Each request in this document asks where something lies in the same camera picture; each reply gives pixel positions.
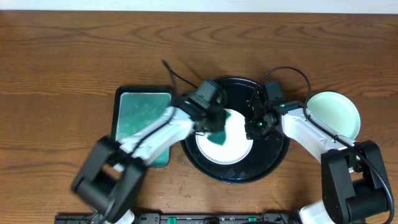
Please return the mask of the white plate with green smear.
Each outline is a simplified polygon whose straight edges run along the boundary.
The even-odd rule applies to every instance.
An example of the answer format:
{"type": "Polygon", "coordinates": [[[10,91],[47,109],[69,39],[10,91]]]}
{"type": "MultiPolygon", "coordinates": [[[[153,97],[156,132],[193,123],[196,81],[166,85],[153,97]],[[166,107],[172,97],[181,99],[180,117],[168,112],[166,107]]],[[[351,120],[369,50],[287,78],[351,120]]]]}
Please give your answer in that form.
{"type": "Polygon", "coordinates": [[[214,134],[196,135],[195,140],[199,151],[205,158],[221,165],[235,164],[244,159],[250,152],[253,140],[246,138],[245,117],[231,109],[226,109],[227,119],[224,131],[226,140],[223,144],[210,141],[214,134]]]}

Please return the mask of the pale green plate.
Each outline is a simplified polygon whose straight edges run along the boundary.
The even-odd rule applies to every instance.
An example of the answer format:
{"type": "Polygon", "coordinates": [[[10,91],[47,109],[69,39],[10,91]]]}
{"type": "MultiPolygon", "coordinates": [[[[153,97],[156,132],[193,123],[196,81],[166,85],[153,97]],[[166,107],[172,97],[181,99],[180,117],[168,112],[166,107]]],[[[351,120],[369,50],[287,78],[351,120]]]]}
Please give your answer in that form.
{"type": "Polygon", "coordinates": [[[350,139],[357,137],[361,127],[359,111],[344,95],[333,91],[318,93],[309,99],[307,108],[336,132],[350,139]]]}

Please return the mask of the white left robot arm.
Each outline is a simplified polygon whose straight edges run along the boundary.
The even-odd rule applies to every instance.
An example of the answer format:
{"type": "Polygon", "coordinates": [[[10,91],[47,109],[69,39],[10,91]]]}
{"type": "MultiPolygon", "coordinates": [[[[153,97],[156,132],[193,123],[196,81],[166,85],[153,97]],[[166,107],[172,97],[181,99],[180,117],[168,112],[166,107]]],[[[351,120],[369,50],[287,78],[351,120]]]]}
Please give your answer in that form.
{"type": "Polygon", "coordinates": [[[225,103],[223,95],[179,97],[137,133],[118,141],[102,137],[73,180],[72,191],[102,216],[102,222],[132,218],[130,208],[152,161],[195,131],[224,130],[225,103]]]}

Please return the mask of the green yellow sponge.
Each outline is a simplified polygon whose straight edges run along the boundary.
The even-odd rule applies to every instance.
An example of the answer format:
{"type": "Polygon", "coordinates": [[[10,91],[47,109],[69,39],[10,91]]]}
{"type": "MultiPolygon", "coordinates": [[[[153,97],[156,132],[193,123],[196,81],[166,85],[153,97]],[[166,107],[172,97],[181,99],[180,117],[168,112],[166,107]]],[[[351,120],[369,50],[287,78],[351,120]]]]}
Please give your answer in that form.
{"type": "Polygon", "coordinates": [[[226,122],[230,116],[231,116],[231,113],[228,112],[227,110],[225,110],[224,111],[224,120],[221,122],[222,129],[220,131],[216,131],[216,132],[208,134],[206,137],[207,140],[209,140],[210,142],[217,144],[219,146],[222,146],[225,144],[225,142],[226,142],[225,127],[226,127],[226,122]]]}

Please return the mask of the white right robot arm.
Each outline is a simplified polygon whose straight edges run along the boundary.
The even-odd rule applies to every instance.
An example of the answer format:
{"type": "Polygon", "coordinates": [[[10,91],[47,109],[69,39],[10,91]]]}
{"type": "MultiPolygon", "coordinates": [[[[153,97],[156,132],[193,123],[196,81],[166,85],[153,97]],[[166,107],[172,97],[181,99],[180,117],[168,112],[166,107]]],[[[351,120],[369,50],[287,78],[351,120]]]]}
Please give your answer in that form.
{"type": "Polygon", "coordinates": [[[299,211],[302,223],[354,223],[387,212],[394,218],[394,196],[379,146],[357,142],[317,120],[299,101],[249,101],[248,139],[280,132],[298,142],[321,164],[322,200],[299,211]]]}

